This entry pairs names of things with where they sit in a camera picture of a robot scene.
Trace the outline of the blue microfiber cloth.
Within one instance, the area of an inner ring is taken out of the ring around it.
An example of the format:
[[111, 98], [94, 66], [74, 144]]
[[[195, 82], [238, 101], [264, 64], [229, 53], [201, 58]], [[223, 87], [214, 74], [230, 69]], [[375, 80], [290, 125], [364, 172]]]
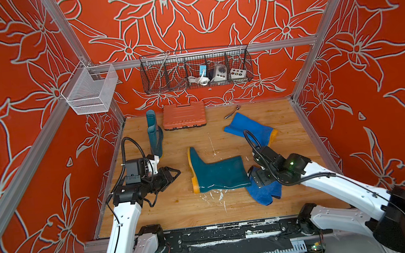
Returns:
[[252, 166], [248, 171], [248, 176], [251, 185], [245, 189], [249, 195], [259, 204], [269, 206], [274, 202], [274, 199], [281, 199], [282, 185], [278, 182], [272, 182], [270, 185], [258, 187], [255, 180], [251, 176], [252, 173], [259, 170], [259, 167]]

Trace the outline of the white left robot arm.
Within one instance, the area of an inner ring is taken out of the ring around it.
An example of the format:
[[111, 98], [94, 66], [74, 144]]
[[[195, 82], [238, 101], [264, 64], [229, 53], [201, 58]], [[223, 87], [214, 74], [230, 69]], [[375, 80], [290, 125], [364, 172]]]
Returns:
[[116, 185], [112, 193], [114, 221], [106, 253], [156, 253], [165, 248], [159, 224], [142, 227], [138, 233], [137, 224], [143, 205], [154, 207], [156, 204], [146, 196], [159, 195], [180, 175], [180, 170], [161, 167], [143, 176], [126, 176]]

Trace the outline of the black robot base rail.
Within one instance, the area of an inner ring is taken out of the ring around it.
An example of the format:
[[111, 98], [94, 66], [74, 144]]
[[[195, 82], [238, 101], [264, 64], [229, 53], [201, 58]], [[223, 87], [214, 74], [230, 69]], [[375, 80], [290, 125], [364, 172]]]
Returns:
[[164, 233], [158, 253], [304, 253], [332, 230], [306, 230], [296, 216], [275, 217]]

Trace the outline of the teal rubber boot orange sole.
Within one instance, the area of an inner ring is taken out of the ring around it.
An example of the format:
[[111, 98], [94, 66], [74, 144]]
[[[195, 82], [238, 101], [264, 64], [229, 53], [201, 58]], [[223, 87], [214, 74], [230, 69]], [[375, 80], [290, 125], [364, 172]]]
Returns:
[[148, 139], [150, 141], [150, 147], [152, 154], [162, 157], [163, 156], [163, 131], [162, 128], [158, 125], [157, 116], [154, 110], [148, 110], [146, 112], [147, 117], [147, 133]]

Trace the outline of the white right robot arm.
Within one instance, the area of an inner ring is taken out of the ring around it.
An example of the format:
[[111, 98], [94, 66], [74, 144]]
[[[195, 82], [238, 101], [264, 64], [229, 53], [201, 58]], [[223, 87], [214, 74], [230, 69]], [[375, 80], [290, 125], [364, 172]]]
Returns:
[[258, 187], [277, 181], [283, 186], [303, 185], [344, 201], [348, 209], [305, 204], [298, 217], [301, 232], [312, 235], [321, 230], [341, 230], [373, 237], [379, 244], [405, 253], [405, 189], [384, 189], [345, 177], [317, 162], [290, 154], [288, 158], [270, 147], [253, 148], [254, 160], [261, 167], [253, 171]]

